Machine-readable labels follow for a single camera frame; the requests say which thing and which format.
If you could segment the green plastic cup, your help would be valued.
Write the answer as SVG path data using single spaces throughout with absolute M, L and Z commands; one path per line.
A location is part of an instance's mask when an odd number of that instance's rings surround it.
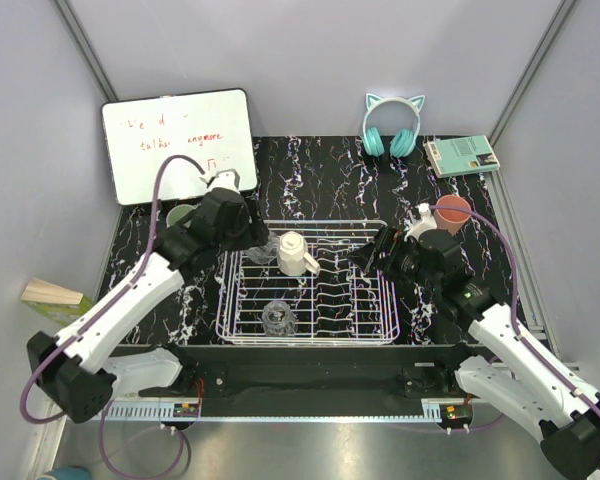
M 189 204 L 175 206 L 166 215 L 166 226 L 168 228 L 178 226 L 188 229 L 191 225 L 192 215 L 195 210 L 196 208 Z

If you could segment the pink plastic cup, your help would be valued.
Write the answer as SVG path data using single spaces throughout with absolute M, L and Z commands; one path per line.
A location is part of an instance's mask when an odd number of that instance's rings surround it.
M 456 235 L 470 218 L 471 206 L 462 197 L 444 195 L 440 197 L 433 210 L 437 228 Z

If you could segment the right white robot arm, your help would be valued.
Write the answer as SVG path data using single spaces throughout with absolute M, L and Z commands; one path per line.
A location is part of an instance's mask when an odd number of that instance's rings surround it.
M 469 273 L 449 232 L 383 227 L 349 258 L 364 272 L 428 288 L 437 310 L 509 370 L 500 372 L 484 357 L 469 355 L 434 371 L 440 393 L 452 397 L 463 390 L 489 402 L 534 437 L 566 479 L 587 479 L 600 470 L 600 391 L 567 368 L 509 304 Z

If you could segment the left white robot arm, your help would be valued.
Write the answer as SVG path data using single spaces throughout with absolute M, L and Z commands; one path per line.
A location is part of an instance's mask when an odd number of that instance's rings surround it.
M 99 414 L 115 398 L 146 389 L 188 394 L 194 361 L 162 345 L 115 357 L 121 340 L 151 310 L 208 268 L 219 254 L 266 244 L 268 229 L 256 199 L 215 187 L 198 207 L 162 232 L 152 230 L 147 252 L 113 290 L 57 334 L 36 333 L 27 343 L 38 386 L 74 423 Z

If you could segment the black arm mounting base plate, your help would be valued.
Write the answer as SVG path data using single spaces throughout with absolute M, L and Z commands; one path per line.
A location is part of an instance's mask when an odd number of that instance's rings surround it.
M 477 344 L 379 347 L 185 346 L 210 417 L 406 417 L 424 398 L 460 399 L 451 369 L 493 358 Z

